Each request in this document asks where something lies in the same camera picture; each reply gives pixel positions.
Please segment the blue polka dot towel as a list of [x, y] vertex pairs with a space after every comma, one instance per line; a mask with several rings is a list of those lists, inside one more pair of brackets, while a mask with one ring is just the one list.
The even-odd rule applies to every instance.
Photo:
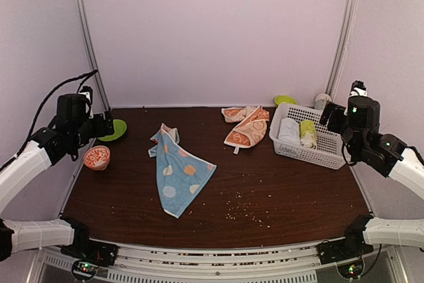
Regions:
[[148, 155], [156, 159], [156, 185], [162, 209], [178, 219], [211, 179], [217, 165], [183, 149], [177, 128], [162, 123], [150, 140], [155, 145]]

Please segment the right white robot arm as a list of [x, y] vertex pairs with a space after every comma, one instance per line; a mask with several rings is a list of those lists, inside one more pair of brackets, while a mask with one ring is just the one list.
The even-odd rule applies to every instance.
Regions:
[[[380, 130], [380, 103], [368, 96], [362, 81], [351, 85], [347, 106], [328, 102], [319, 120], [340, 135], [346, 163], [363, 162], [385, 178], [390, 178], [423, 197], [423, 157], [393, 134]], [[354, 257], [365, 245], [397, 245], [423, 248], [423, 220], [393, 220], [359, 216], [346, 229], [339, 250]]]

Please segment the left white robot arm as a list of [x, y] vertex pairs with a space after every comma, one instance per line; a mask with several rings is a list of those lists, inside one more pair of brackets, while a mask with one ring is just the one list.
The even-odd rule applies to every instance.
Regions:
[[[1, 167], [1, 208], [39, 174], [57, 164], [63, 157], [73, 161], [90, 140], [114, 133], [110, 111], [94, 114], [93, 90], [88, 85], [77, 93], [61, 95], [56, 115], [48, 126], [29, 135], [23, 149]], [[1, 260], [12, 254], [50, 246], [61, 246], [81, 259], [95, 254], [88, 227], [72, 218], [51, 221], [1, 220]]]

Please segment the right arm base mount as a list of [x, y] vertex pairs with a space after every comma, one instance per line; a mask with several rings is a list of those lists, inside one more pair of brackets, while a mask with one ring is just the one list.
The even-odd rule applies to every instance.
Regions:
[[324, 240], [317, 245], [317, 254], [322, 265], [337, 263], [338, 273], [346, 280], [360, 280], [375, 265], [366, 266], [364, 256], [374, 247], [365, 242], [363, 232], [371, 215], [358, 216], [344, 231], [342, 239]]

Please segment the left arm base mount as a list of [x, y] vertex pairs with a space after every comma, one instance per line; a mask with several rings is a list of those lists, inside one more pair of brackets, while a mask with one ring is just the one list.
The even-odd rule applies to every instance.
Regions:
[[118, 246], [103, 243], [89, 237], [89, 227], [71, 217], [61, 217], [74, 230], [71, 244], [62, 245], [60, 252], [75, 258], [71, 265], [71, 274], [80, 282], [87, 282], [94, 278], [98, 270], [115, 264]]

